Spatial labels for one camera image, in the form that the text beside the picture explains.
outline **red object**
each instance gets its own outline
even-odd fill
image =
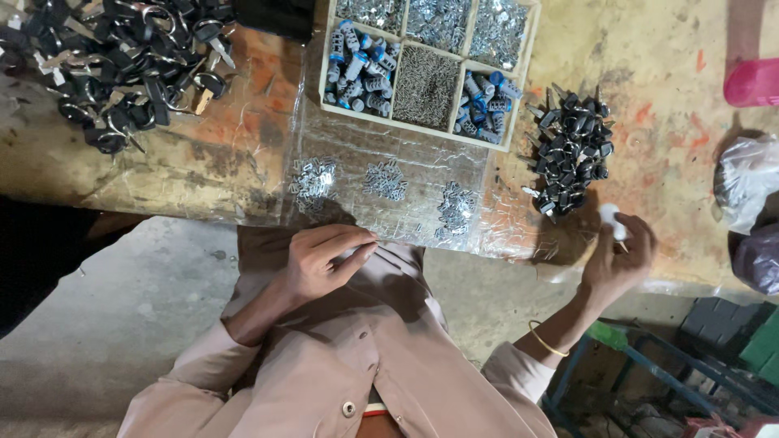
[[[734,107],[779,105],[779,58],[739,63],[725,80],[723,92]]]

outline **bracelet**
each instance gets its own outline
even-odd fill
[[[544,340],[541,339],[540,336],[538,336],[538,334],[535,332],[535,330],[533,330],[533,323],[541,324],[541,321],[530,320],[527,323],[527,326],[528,326],[528,328],[530,328],[530,332],[533,334],[533,336],[535,336],[536,339],[538,339],[538,342],[541,342],[541,345],[543,345],[547,350],[551,351],[552,353],[555,353],[556,355],[560,355],[560,356],[562,356],[564,358],[567,357],[569,354],[571,354],[570,351],[568,351],[567,353],[561,353],[560,351],[557,351],[554,348],[550,347],[549,344],[544,342]]]

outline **pile of metal parts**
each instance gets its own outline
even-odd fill
[[[459,74],[455,58],[406,46],[397,75],[393,120],[446,130]]]
[[[103,154],[128,142],[144,151],[133,133],[169,125],[171,111],[187,111],[191,87],[203,90],[200,111],[227,89],[213,69],[220,60],[234,68],[221,32],[234,16],[220,0],[93,0],[77,9],[65,0],[34,4],[21,30],[38,69],[61,97],[60,113]],[[210,46],[211,56],[199,45]]]
[[[479,2],[469,56],[499,69],[513,69],[525,38],[527,11],[516,0]]]
[[[298,174],[292,177],[287,188],[295,195],[295,205],[301,213],[315,217],[322,211],[325,200],[338,197],[338,192],[330,193],[330,187],[336,181],[334,157],[323,155],[295,160],[293,169]]]
[[[471,0],[411,0],[406,35],[428,46],[460,53]]]
[[[390,158],[387,164],[383,161],[379,162],[379,165],[370,163],[362,183],[362,192],[375,193],[391,201],[401,201],[406,199],[408,187],[408,181],[401,181],[401,179],[403,179],[403,172],[397,166],[397,159]]]
[[[501,72],[486,76],[466,71],[453,133],[500,144],[513,102],[521,97],[514,81]]]
[[[405,0],[338,0],[336,16],[397,35],[405,7]]]
[[[585,190],[593,180],[608,178],[606,157],[614,153],[611,127],[614,121],[604,122],[611,111],[603,102],[601,88],[596,97],[580,101],[575,93],[569,93],[553,83],[558,102],[547,89],[547,108],[527,104],[527,110],[538,118],[541,136],[525,136],[538,149],[538,159],[520,159],[530,165],[533,172],[544,177],[542,189],[523,187],[535,198],[542,214],[554,220],[584,205]]]
[[[471,216],[476,211],[476,198],[473,190],[464,191],[460,184],[452,181],[441,189],[443,202],[439,205],[441,217],[439,221],[444,223],[443,228],[437,228],[434,236],[443,240],[448,230],[452,235],[468,233],[471,227]]]
[[[360,33],[350,19],[340,22],[330,35],[325,102],[389,117],[399,53],[400,43]]]

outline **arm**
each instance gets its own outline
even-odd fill
[[[378,247],[364,228],[328,225],[297,233],[287,268],[265,290],[182,353],[166,376],[130,402],[118,436],[195,436],[224,406],[268,330],[306,302],[343,286]],[[360,246],[341,264],[332,259]]]
[[[613,230],[604,225],[597,247],[584,267],[576,295],[534,328],[540,339],[561,353],[567,353],[607,307],[649,274],[657,252],[654,233],[637,216],[617,214],[616,217],[628,229],[629,238],[624,243],[629,252],[615,253]],[[561,355],[546,348],[529,332],[514,342],[513,348],[508,343],[499,346],[482,372],[493,384],[509,385],[536,401],[561,359]]]

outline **workbench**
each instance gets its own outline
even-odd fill
[[[762,9],[761,2],[732,2]],[[301,226],[305,218],[285,190],[291,161],[332,154],[340,163],[340,197],[332,206],[339,220],[382,238],[539,263],[559,279],[586,257],[597,205],[613,202],[657,232],[652,277],[662,284],[746,289],[730,270],[714,168],[742,127],[775,132],[779,108],[730,107],[722,83],[738,56],[779,56],[779,27],[728,24],[729,16],[725,0],[543,2],[521,104],[542,104],[552,82],[580,96],[600,84],[617,121],[609,178],[594,182],[585,207],[557,224],[521,190],[537,179],[517,158],[530,154],[523,132],[535,132],[526,111],[510,151],[500,153],[318,108],[320,19],[307,48],[239,27],[231,35],[238,67],[229,94],[212,101],[202,119],[174,116],[166,129],[145,132],[147,153],[128,149],[115,162],[83,142],[80,128],[65,122],[42,87],[4,78],[0,100],[21,100],[0,120],[0,193],[100,210]],[[777,18],[779,2],[770,0],[762,20]],[[410,182],[406,200],[361,194],[367,164],[393,156]],[[436,207],[449,181],[473,189],[481,207],[467,236],[439,241]]]

